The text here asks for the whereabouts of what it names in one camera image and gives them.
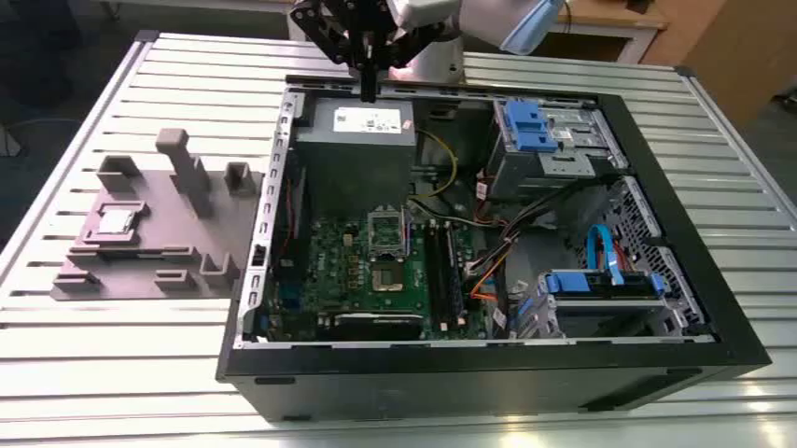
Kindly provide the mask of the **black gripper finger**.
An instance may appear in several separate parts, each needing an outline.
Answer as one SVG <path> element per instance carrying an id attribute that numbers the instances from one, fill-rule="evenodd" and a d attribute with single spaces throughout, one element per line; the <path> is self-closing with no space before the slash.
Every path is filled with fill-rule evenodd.
<path id="1" fill-rule="evenodd" d="M 368 102 L 368 57 L 359 2 L 294 2 L 288 17 L 333 64 L 344 64 L 360 81 Z"/>
<path id="2" fill-rule="evenodd" d="M 391 67 L 401 68 L 417 56 L 421 50 L 439 36 L 437 25 L 424 25 L 387 42 L 387 33 L 373 31 L 368 34 L 367 50 L 367 102 L 376 101 L 380 73 Z"/>

